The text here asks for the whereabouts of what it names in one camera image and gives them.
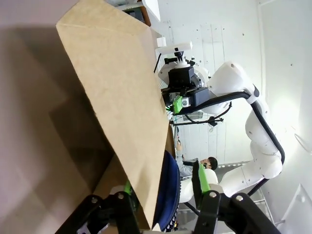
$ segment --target white wall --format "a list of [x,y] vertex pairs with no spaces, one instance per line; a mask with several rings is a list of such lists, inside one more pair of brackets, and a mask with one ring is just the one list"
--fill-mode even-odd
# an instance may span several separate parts
[[[312,196],[312,156],[298,144],[290,127],[296,128],[295,132],[311,151],[312,2],[261,1],[259,10],[263,25],[267,102],[275,124],[288,129],[281,135],[286,152],[283,172],[263,186],[273,217],[278,221],[285,215],[291,201],[295,200],[299,186],[307,196]],[[296,212],[298,220],[312,215],[300,210]],[[297,233],[312,233],[312,224],[306,225],[304,228],[302,225],[295,227]]]
[[[192,41],[198,64],[211,75],[224,62],[241,64],[255,85],[262,89],[258,4],[250,0],[159,0],[162,23],[152,22],[167,44]],[[233,101],[223,124],[210,133],[205,125],[181,127],[186,158],[214,156],[219,164],[251,159],[245,122],[250,107],[244,100]]]

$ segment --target gray shirt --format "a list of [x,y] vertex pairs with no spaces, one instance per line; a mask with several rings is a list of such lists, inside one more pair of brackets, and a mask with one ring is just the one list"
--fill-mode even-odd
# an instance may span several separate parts
[[184,177],[184,176],[190,176],[193,173],[193,167],[192,166],[186,166],[183,164],[183,159],[182,159],[182,151],[177,150],[176,151],[176,163],[179,167],[179,171],[180,171],[180,176]]

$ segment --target brown cardboard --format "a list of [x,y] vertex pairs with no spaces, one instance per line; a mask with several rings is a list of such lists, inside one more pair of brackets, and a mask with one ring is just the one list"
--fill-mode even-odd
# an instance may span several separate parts
[[[81,0],[57,30],[151,227],[168,129],[153,32],[103,0]],[[107,170],[102,180],[124,181],[118,166]]]

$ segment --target robotic arm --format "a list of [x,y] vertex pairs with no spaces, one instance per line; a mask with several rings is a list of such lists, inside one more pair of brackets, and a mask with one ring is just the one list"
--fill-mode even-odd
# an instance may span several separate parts
[[249,193],[252,195],[268,179],[281,173],[285,158],[271,130],[268,105],[238,64],[224,63],[209,79],[208,71],[187,62],[180,48],[191,49],[192,44],[162,49],[162,53],[174,50],[177,61],[165,60],[159,72],[159,77],[168,84],[168,88],[162,90],[163,98],[166,105],[172,105],[174,115],[198,110],[217,115],[235,98],[245,98],[253,108],[245,125],[246,134],[251,140],[253,161],[229,171],[219,183],[228,197],[257,184]]

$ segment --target blue fabric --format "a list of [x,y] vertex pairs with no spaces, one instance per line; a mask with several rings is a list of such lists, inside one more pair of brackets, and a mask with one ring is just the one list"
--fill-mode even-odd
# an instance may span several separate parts
[[153,227],[158,223],[160,229],[166,229],[174,214],[180,199],[180,173],[176,160],[165,151],[162,163],[157,203]]

